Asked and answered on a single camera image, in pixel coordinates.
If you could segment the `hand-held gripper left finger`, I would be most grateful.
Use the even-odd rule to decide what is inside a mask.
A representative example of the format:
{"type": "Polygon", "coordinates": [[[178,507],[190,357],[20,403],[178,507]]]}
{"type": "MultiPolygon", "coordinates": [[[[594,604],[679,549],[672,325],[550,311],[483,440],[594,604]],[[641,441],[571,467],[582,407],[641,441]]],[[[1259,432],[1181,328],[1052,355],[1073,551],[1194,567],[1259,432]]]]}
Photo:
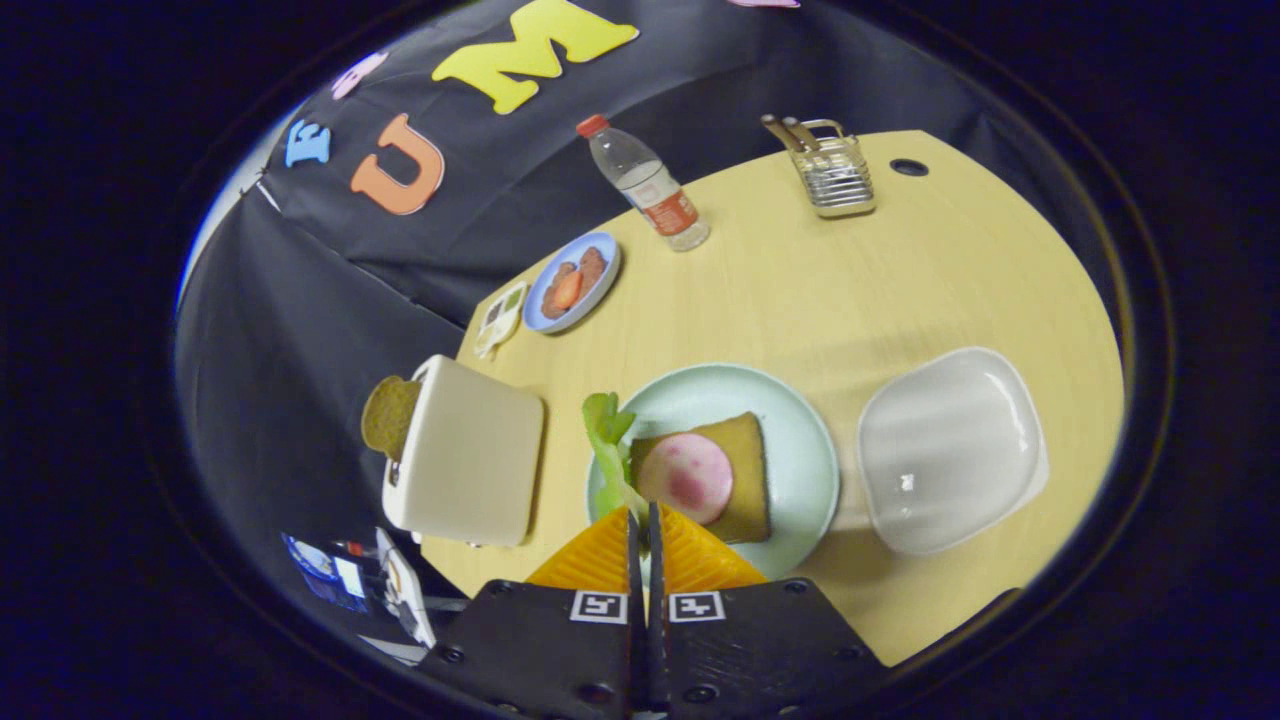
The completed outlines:
{"type": "Polygon", "coordinates": [[[628,717],[646,685],[639,538],[620,509],[526,582],[488,582],[419,671],[524,719],[628,717]]]}

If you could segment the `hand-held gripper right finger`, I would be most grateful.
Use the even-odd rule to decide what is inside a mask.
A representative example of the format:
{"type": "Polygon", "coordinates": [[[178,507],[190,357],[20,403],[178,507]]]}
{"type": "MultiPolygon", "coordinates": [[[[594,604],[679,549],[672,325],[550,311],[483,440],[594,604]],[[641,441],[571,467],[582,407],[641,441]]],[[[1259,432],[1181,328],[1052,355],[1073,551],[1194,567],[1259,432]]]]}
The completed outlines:
{"type": "Polygon", "coordinates": [[[877,694],[890,670],[804,577],[748,562],[664,505],[649,509],[646,702],[671,719],[818,719],[877,694]]]}

